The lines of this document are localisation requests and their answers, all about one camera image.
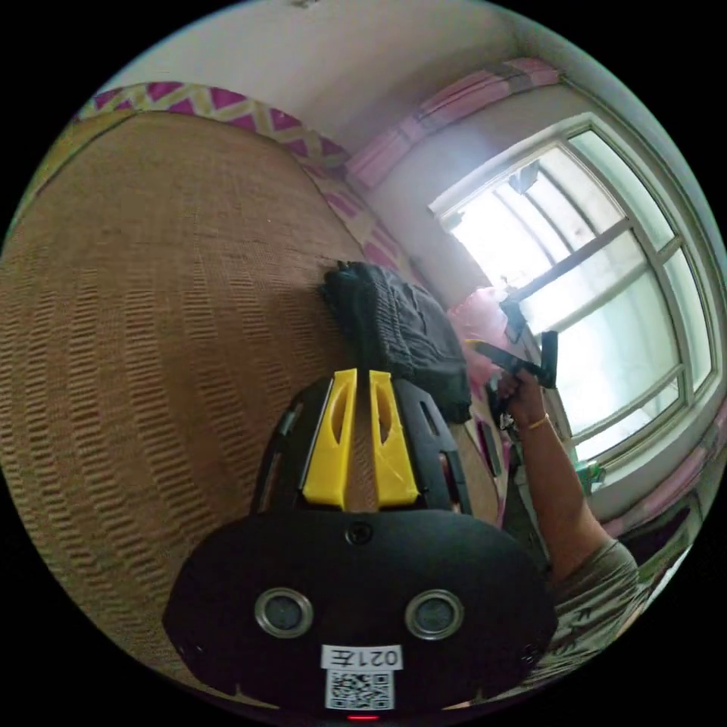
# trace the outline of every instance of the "pink bag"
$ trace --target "pink bag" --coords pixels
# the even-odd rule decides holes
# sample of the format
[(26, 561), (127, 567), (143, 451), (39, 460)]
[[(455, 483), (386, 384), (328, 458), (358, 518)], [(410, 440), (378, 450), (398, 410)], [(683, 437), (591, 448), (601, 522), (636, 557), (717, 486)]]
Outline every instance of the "pink bag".
[(502, 295), (496, 288), (477, 288), (465, 301), (447, 311), (447, 318), (462, 344), (470, 380), (478, 386), (486, 384), (499, 369), (464, 341), (478, 339), (509, 350), (510, 342), (505, 335), (507, 316), (500, 309)]

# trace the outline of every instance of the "bracelet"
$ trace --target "bracelet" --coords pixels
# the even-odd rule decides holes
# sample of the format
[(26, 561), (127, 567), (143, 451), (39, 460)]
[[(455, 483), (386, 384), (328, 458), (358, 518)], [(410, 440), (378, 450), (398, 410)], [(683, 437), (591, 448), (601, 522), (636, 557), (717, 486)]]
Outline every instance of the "bracelet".
[(529, 430), (537, 429), (539, 426), (545, 424), (549, 420), (550, 420), (550, 417), (546, 414), (540, 421), (534, 422), (533, 424), (529, 424), (528, 429)]

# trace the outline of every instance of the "gray shirt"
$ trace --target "gray shirt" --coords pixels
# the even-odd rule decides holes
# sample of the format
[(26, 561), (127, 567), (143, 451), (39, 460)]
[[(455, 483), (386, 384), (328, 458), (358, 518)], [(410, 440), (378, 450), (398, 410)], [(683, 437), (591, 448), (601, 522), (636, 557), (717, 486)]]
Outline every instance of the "gray shirt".
[(553, 588), (558, 626), (545, 655), (514, 689), (484, 704), (545, 686), (600, 653), (618, 635), (648, 594), (639, 583), (638, 567), (617, 540), (589, 556)]

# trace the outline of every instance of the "glass window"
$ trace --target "glass window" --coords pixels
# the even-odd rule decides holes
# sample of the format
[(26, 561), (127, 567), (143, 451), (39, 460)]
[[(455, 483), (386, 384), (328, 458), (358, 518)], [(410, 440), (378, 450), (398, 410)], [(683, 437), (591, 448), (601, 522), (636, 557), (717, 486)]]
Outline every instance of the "glass window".
[(574, 435), (631, 404), (678, 363), (651, 272), (560, 334), (558, 392)]
[(649, 422), (665, 412), (679, 398), (679, 387), (676, 381), (651, 399), (643, 408), (637, 409), (620, 422), (596, 436), (590, 437), (576, 445), (576, 456), (582, 462), (595, 459), (599, 454), (616, 447), (625, 439), (632, 437)]
[(526, 197), (545, 212), (573, 250), (582, 248), (596, 236), (579, 212), (542, 173), (526, 192)]
[(666, 262), (664, 269), (672, 284), (679, 313), (684, 320), (689, 357), (691, 358), (692, 384), (696, 391), (712, 370), (707, 321), (704, 319), (697, 283), (694, 282), (694, 276), (684, 252), (677, 250)]
[(520, 310), (537, 335), (581, 310), (645, 261), (636, 238), (627, 230), (578, 267), (530, 295)]
[(557, 263), (570, 255), (558, 233), (526, 196), (519, 195), (507, 182), (497, 187), (495, 193), (532, 230)]
[(574, 136), (570, 139), (570, 143), (599, 169), (619, 194), (623, 195), (626, 204), (634, 211), (651, 244), (657, 250), (674, 237), (674, 232), (659, 205), (641, 180), (598, 134), (587, 131)]
[(462, 221), (452, 234), (492, 285), (520, 288), (551, 268), (538, 243), (491, 192), (475, 197), (460, 213)]
[(558, 147), (540, 157), (541, 168), (566, 190), (596, 233), (601, 234), (625, 217), (605, 191), (571, 157)]

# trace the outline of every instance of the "yellow plastic part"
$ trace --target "yellow plastic part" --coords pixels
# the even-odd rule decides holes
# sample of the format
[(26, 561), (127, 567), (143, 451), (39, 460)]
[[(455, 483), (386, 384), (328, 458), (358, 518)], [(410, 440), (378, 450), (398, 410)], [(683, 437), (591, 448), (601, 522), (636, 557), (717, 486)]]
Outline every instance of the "yellow plastic part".
[(336, 371), (303, 485), (312, 505), (344, 509), (356, 411), (356, 369)]
[(404, 427), (399, 419), (392, 376), (369, 371), (371, 439), (379, 507), (413, 504), (419, 496), (411, 469)]

